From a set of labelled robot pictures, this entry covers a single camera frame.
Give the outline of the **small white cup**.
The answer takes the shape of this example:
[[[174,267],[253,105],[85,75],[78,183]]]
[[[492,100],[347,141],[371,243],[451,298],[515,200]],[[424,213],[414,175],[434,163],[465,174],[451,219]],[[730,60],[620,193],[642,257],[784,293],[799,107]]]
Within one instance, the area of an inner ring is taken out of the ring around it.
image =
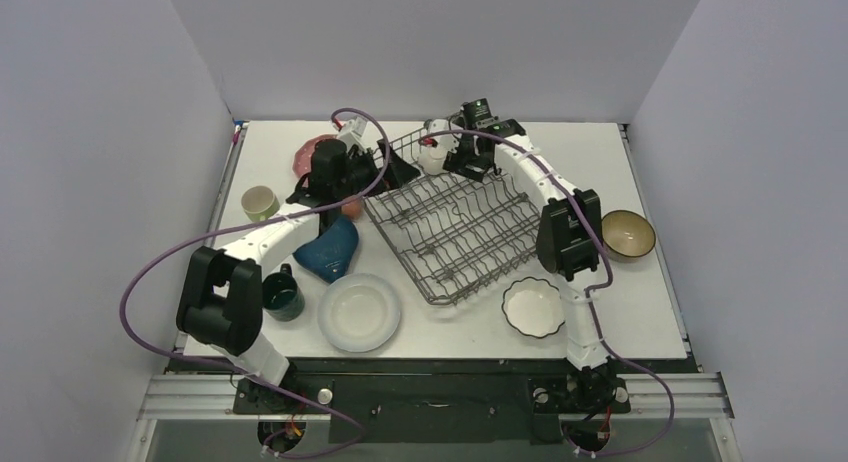
[[[418,163],[423,171],[430,176],[446,173],[444,168],[448,151],[442,146],[424,147],[418,157]]]

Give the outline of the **small orange cup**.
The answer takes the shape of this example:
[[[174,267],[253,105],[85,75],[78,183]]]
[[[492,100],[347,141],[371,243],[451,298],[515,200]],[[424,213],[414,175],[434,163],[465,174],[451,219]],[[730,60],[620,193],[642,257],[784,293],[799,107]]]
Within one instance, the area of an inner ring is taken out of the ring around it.
[[[347,218],[356,221],[360,219],[364,212],[364,203],[362,198],[349,199],[344,202],[341,207],[341,213]]]

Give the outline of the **pink polka dot plate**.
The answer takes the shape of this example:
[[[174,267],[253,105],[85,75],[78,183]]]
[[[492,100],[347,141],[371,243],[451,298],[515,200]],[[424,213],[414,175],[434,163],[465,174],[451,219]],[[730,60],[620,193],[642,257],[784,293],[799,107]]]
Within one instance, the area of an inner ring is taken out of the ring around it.
[[[293,158],[292,170],[296,177],[300,178],[311,172],[312,157],[319,142],[335,139],[334,134],[323,134],[306,141],[296,152]]]

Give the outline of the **blue leaf-shaped plate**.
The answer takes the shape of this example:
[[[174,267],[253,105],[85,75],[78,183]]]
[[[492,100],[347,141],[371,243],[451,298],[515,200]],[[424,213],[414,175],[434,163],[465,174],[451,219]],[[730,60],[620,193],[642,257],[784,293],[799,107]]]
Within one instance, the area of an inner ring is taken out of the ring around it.
[[[293,258],[302,268],[331,284],[347,274],[359,242],[355,224],[342,215],[322,235],[298,248]]]

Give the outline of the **light green mug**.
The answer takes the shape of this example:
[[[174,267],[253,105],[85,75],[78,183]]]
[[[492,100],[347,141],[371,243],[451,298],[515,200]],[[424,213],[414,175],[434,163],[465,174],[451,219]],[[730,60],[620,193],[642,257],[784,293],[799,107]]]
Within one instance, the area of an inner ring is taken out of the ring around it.
[[[280,209],[276,193],[267,186],[257,185],[247,189],[240,198],[242,211],[250,222],[272,218]]]

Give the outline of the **white deep plate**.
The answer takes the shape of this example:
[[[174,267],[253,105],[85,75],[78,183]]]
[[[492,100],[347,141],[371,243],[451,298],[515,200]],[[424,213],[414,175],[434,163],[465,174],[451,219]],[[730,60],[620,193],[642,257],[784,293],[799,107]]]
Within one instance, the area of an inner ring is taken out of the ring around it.
[[[379,349],[397,331],[401,299],[384,278],[346,275],[331,283],[317,309],[318,327],[329,344],[347,353]]]

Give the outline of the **white fluted bowl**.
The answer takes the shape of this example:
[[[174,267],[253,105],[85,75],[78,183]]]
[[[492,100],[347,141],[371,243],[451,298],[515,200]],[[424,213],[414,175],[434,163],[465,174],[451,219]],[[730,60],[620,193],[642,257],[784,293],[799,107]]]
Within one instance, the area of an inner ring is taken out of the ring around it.
[[[552,336],[566,323],[559,289],[535,277],[513,281],[502,293],[501,311],[510,327],[534,339]]]

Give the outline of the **dark green mug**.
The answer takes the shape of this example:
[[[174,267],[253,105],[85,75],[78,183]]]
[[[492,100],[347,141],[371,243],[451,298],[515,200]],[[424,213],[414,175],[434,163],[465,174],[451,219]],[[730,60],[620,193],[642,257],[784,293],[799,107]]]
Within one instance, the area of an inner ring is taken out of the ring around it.
[[[287,263],[264,279],[262,295],[264,310],[280,322],[297,319],[305,308],[304,296],[293,276],[291,265]]]

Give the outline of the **brown floral mug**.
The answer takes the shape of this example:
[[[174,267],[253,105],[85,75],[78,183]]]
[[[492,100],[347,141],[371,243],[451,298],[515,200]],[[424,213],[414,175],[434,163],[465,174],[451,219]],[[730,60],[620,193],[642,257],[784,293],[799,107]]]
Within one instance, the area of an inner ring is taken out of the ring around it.
[[[631,262],[654,251],[657,236],[654,227],[642,215],[629,210],[614,210],[601,219],[602,238],[607,254],[616,261]]]

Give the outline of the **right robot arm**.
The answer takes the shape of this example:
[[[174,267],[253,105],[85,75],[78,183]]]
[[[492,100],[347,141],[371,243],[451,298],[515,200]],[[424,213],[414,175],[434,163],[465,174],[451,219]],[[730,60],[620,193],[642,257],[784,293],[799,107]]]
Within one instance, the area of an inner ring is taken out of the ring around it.
[[[613,283],[602,238],[601,203],[593,190],[582,190],[559,175],[514,119],[493,115],[486,99],[466,102],[458,113],[426,125],[422,141],[431,152],[442,150],[443,170],[481,180],[505,172],[540,211],[535,254],[541,266],[565,291],[578,273],[602,268],[606,278],[581,295],[561,294],[566,328],[566,360],[577,371],[564,382],[566,400],[579,413],[605,410],[617,384],[607,363],[615,358],[607,344],[592,298]]]

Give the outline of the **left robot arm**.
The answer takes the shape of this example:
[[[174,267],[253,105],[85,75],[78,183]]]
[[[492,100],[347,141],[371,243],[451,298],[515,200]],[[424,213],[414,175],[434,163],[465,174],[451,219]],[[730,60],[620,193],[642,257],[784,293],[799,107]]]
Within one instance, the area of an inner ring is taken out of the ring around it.
[[[263,263],[277,266],[326,232],[354,196],[403,187],[421,172],[382,142],[383,164],[356,143],[316,143],[310,170],[281,209],[260,228],[220,249],[200,247],[191,256],[176,314],[177,328],[213,347],[246,373],[261,377],[259,398],[272,411],[291,409],[298,384],[285,374],[289,360],[262,334]]]

